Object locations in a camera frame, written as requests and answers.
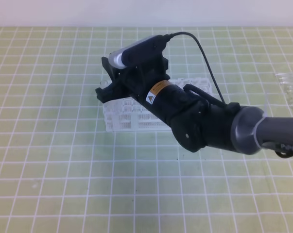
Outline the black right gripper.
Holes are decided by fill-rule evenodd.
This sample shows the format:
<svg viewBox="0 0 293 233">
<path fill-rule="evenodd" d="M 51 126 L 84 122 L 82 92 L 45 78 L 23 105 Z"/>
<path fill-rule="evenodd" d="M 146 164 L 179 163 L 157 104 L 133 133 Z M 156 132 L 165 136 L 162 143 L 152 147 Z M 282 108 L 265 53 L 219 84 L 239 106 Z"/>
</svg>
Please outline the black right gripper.
<svg viewBox="0 0 293 233">
<path fill-rule="evenodd" d="M 166 74 L 168 60 L 163 52 L 153 59 L 124 68 L 121 56 L 102 57 L 102 66 L 112 83 L 95 90 L 100 102 L 132 97 L 138 102 L 154 102 L 158 93 L 170 85 Z"/>
</svg>

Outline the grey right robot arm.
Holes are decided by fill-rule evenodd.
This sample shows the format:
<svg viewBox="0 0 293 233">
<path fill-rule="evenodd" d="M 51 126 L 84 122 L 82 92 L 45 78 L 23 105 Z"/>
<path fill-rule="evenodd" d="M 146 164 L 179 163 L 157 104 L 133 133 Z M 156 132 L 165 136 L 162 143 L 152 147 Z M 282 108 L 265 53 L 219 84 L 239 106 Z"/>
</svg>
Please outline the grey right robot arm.
<svg viewBox="0 0 293 233">
<path fill-rule="evenodd" d="M 191 84 L 180 88 L 169 81 L 162 54 L 124 69 L 112 67 L 106 57 L 102 65 L 112 82 L 96 89 L 98 100 L 133 98 L 169 126 L 186 150 L 208 146 L 252 155 L 270 149 L 293 157 L 293 117 L 265 117 L 260 108 L 222 103 Z"/>
</svg>

